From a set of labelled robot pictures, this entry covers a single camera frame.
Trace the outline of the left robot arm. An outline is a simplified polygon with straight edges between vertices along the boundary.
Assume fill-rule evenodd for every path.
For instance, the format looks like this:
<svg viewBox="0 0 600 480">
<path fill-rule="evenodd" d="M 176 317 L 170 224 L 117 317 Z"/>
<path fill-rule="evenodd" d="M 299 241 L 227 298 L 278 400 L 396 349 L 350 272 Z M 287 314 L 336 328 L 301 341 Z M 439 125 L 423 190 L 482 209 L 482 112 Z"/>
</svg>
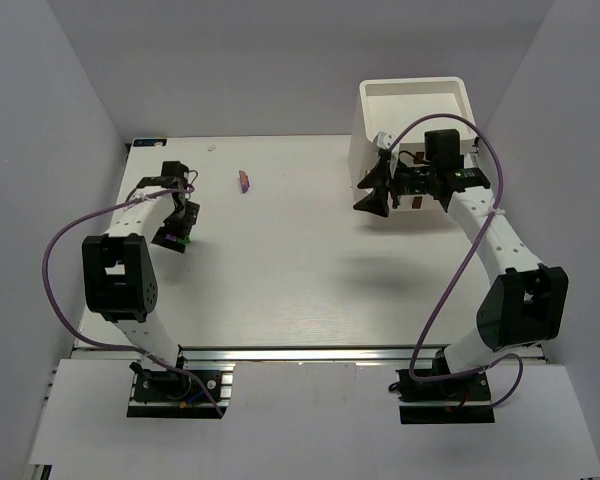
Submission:
<svg viewBox="0 0 600 480">
<path fill-rule="evenodd" d="M 169 366 L 177 364 L 180 348 L 157 314 L 159 287 L 149 247 L 185 252 L 200 210 L 190 200 L 196 176 L 181 162 L 164 162 L 159 175 L 139 180 L 118 220 L 82 243 L 89 310 L 144 355 Z"/>
</svg>

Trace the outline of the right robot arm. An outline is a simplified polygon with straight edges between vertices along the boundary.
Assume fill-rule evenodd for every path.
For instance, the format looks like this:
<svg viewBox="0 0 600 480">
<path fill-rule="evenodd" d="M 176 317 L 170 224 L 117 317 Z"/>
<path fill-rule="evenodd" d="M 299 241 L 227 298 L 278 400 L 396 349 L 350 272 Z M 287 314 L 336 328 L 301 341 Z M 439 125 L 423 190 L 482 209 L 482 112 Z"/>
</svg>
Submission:
<svg viewBox="0 0 600 480">
<path fill-rule="evenodd" d="M 451 282 L 458 283 L 473 258 L 481 261 L 490 282 L 473 327 L 440 350 L 429 375 L 412 372 L 412 378 L 441 382 L 475 375 L 517 348 L 557 336 L 568 276 L 524 245 L 499 207 L 500 191 L 492 188 L 474 155 L 463 150 L 457 130 L 425 132 L 410 162 L 402 161 L 392 135 L 355 134 L 348 163 L 354 210 L 386 218 L 406 200 L 432 201 L 471 243 Z"/>
</svg>

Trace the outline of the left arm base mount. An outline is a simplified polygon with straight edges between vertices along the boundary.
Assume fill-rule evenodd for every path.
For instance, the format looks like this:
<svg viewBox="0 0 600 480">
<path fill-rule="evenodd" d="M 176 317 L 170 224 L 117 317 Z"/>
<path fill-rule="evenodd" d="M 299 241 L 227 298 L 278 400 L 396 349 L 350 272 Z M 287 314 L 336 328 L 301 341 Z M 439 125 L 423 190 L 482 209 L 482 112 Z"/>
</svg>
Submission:
<svg viewBox="0 0 600 480">
<path fill-rule="evenodd" d="M 192 362 L 181 357 L 177 366 L 196 375 L 222 413 L 231 398 L 233 366 Z M 126 411 L 128 418 L 143 419 L 220 419 L 200 385 L 190 376 L 145 363 L 130 364 L 133 381 Z"/>
</svg>

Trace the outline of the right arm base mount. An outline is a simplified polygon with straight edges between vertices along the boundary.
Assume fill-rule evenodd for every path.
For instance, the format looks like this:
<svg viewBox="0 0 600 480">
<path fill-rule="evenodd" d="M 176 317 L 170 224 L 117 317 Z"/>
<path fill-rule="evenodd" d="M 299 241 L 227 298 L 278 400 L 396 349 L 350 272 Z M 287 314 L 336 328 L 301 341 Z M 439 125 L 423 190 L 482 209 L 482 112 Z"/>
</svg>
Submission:
<svg viewBox="0 0 600 480">
<path fill-rule="evenodd" d="M 402 425 L 492 424 L 491 391 L 485 373 L 458 379 L 416 382 L 408 369 L 396 371 L 387 390 L 399 401 Z"/>
</svg>

